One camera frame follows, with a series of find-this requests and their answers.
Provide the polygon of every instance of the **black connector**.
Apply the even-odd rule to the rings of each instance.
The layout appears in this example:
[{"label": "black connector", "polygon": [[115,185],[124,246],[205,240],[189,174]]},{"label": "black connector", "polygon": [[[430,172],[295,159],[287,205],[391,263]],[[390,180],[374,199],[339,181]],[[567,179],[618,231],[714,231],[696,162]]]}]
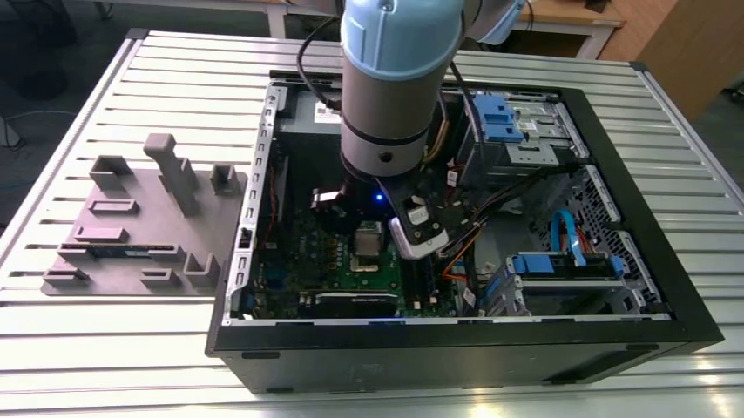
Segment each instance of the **black connector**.
[{"label": "black connector", "polygon": [[237,241],[237,248],[247,249],[251,247],[251,239],[254,238],[254,234],[250,229],[240,228],[240,240]]}]

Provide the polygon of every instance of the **blue plastic clip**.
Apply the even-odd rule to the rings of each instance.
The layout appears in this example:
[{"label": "blue plastic clip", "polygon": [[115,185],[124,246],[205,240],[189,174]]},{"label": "blue plastic clip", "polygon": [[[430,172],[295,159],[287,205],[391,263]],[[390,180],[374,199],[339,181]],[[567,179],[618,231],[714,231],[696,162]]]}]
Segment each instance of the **blue plastic clip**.
[{"label": "blue plastic clip", "polygon": [[479,94],[474,102],[486,142],[522,142],[525,134],[515,126],[515,112],[506,100],[499,96]]},{"label": "blue plastic clip", "polygon": [[625,274],[625,264],[622,263],[622,258],[613,255],[609,258],[609,261],[613,264],[614,277],[622,277],[622,275]]},{"label": "blue plastic clip", "polygon": [[547,254],[519,254],[511,257],[514,273],[555,273],[550,255]]}]

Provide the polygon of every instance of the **aluminum workbench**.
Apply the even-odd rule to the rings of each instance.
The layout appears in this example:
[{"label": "aluminum workbench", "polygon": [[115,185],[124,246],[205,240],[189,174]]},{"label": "aluminum workbench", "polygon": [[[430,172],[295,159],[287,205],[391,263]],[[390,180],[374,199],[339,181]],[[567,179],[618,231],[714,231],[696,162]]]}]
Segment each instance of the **aluminum workbench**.
[{"label": "aluminum workbench", "polygon": [[[299,42],[132,31],[0,239],[0,414],[139,416],[744,416],[744,198],[649,74],[628,64],[462,52],[470,81],[585,91],[726,341],[589,386],[254,396],[203,355],[211,298],[46,297],[99,154],[153,166],[168,131],[193,169],[247,171],[271,69]],[[308,71],[339,71],[336,44]]]}]

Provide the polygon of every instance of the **motherboard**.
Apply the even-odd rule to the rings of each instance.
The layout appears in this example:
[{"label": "motherboard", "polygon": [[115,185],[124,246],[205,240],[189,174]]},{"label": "motherboard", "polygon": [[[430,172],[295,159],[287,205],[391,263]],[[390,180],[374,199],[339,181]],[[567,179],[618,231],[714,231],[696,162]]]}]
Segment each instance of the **motherboard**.
[{"label": "motherboard", "polygon": [[410,295],[406,278],[430,261],[411,263],[399,257],[384,226],[364,221],[352,236],[324,231],[310,212],[294,213],[283,232],[282,247],[266,244],[259,266],[264,293],[246,300],[254,316],[303,317],[442,317],[454,316],[450,283],[438,283],[433,271],[423,282],[426,297]]}]

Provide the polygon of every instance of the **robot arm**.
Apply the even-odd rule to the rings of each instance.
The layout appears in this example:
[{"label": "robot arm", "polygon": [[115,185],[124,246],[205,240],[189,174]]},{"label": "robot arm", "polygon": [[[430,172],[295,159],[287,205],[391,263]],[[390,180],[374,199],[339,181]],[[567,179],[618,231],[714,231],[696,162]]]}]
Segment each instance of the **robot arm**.
[{"label": "robot arm", "polygon": [[407,259],[449,241],[433,171],[420,169],[443,75],[465,36],[503,42],[523,5],[525,0],[344,3],[340,158],[348,177],[384,193],[390,231]]}]

